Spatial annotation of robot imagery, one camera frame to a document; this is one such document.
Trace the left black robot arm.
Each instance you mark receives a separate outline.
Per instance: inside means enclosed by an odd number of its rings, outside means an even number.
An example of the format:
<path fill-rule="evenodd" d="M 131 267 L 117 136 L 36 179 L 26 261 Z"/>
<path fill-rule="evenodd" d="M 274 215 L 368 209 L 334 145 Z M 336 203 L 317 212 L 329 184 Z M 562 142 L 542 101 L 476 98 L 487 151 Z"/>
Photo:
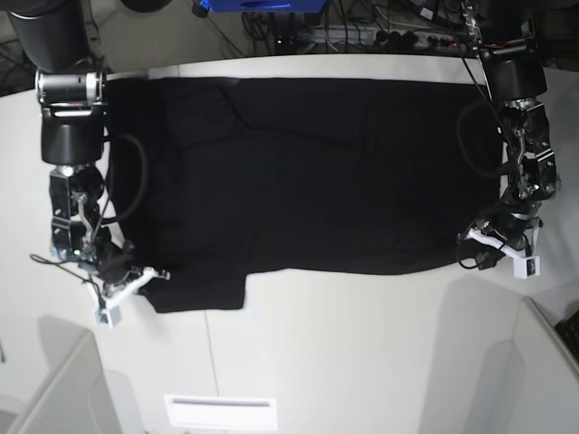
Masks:
<path fill-rule="evenodd" d="M 489 247 L 475 257 L 478 269 L 511 258 L 516 278 L 539 275 L 538 210 L 560 189 L 549 121 L 539 100 L 547 90 L 533 17 L 566 6 L 559 1 L 464 1 L 461 8 L 483 70 L 486 104 L 503 136 L 505 163 L 494 170 L 507 187 L 498 203 L 461 234 Z"/>

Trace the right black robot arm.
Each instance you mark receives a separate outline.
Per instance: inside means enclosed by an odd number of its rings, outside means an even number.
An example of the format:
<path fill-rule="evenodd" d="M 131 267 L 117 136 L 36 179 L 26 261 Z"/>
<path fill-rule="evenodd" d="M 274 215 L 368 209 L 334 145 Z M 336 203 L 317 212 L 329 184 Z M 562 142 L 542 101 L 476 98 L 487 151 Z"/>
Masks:
<path fill-rule="evenodd" d="M 59 264 L 75 263 L 105 288 L 135 291 L 169 272 L 137 262 L 131 244 L 116 244 L 99 199 L 105 180 L 106 73 L 93 51 L 80 1 L 4 1 L 24 53 L 36 68 L 41 157 L 52 165 L 51 249 Z"/>

